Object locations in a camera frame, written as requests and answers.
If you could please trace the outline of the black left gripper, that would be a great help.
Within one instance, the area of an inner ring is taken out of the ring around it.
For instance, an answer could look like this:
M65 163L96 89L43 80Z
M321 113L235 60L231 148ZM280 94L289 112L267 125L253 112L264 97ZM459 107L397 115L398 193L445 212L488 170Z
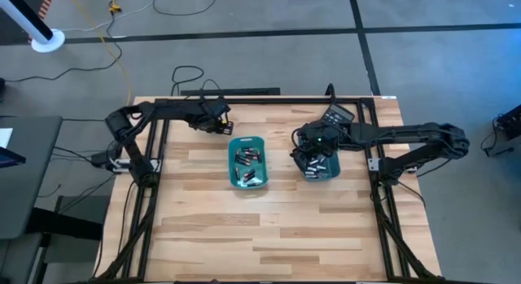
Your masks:
M231 108L223 98L213 100L205 99L199 103L201 113L189 122L194 130L204 132L218 132L223 135L233 133L234 122L228 118Z

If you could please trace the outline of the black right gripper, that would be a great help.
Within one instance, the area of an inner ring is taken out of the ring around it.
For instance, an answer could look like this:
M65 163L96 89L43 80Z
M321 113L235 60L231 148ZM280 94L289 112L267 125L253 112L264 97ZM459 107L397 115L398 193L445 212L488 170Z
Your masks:
M337 126L320 120L306 123L292 133L295 149L290 157L301 172L306 172L310 166L306 157L332 156L339 149L343 137L344 131Z

